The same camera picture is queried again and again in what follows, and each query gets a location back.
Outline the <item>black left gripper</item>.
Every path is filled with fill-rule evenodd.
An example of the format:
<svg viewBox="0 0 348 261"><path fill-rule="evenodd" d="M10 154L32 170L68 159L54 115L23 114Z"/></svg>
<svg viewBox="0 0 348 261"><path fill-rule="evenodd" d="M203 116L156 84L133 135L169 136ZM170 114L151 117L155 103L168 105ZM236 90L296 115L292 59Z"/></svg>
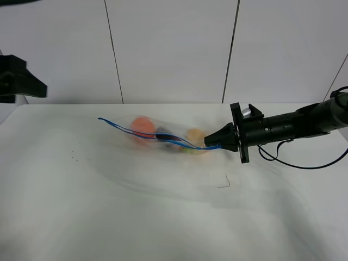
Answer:
<svg viewBox="0 0 348 261"><path fill-rule="evenodd" d="M14 55L1 55L1 103L15 103L17 95L47 97L47 85L27 69L27 62Z"/></svg>

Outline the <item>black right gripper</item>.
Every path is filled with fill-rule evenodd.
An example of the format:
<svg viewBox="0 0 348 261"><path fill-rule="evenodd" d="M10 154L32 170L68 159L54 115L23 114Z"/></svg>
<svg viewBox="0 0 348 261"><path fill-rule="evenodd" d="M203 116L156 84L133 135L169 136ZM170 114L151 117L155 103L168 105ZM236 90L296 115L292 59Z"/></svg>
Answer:
<svg viewBox="0 0 348 261"><path fill-rule="evenodd" d="M204 138L205 144L220 144L223 150L239 151L242 163L249 163L248 148L251 146L268 143L271 139L271 131L268 120L262 119L244 120L239 103L230 105L233 123L230 122L217 132Z"/></svg>

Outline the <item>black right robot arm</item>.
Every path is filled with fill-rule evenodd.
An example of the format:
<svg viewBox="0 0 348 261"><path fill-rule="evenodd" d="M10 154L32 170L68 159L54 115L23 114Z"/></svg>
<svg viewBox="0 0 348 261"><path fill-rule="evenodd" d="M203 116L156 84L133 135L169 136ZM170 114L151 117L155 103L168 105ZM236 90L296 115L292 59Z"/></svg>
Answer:
<svg viewBox="0 0 348 261"><path fill-rule="evenodd" d="M249 104L241 110L239 103L230 105L233 122L204 139L207 148L217 147L239 152L242 163L248 163L248 149L273 142L291 142L329 134L347 127L347 87L333 91L321 103L302 107L294 112L265 117Z"/></svg>

